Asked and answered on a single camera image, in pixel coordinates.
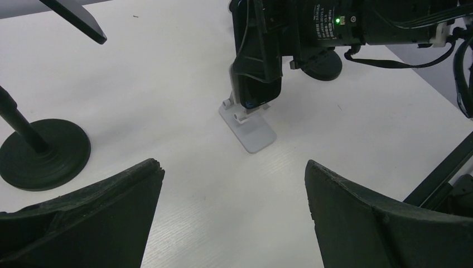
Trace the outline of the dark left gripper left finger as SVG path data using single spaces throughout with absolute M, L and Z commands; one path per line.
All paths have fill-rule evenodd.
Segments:
M 147 159 L 52 200 L 1 213 L 2 267 L 140 267 L 164 169 Z

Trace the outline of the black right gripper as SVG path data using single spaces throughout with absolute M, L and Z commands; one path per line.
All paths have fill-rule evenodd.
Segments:
M 236 58 L 233 70 L 263 83 L 315 65 L 337 46 L 363 44 L 362 1 L 230 1 Z

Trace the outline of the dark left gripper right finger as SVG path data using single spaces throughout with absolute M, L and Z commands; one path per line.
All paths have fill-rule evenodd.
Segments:
M 392 199 L 310 160 L 305 187 L 325 267 L 471 267 L 472 219 Z

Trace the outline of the black smartphone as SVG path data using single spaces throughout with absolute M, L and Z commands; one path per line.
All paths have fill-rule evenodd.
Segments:
M 247 109 L 276 99 L 282 86 L 282 1 L 230 1 L 239 82 L 239 101 Z

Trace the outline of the white folding phone stand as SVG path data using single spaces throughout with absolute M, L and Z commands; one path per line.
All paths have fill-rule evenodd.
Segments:
M 244 108 L 239 100 L 242 86 L 233 66 L 229 68 L 229 75 L 232 91 L 219 107 L 219 114 L 246 151 L 258 153 L 277 139 L 277 134 L 263 118 L 263 112 L 270 105 L 266 103 L 253 109 Z

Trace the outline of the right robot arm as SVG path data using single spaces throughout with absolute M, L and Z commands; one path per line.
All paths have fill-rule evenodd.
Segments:
M 338 46 L 443 46 L 444 29 L 472 15 L 471 1 L 231 1 L 235 73 L 263 83 L 311 65 Z

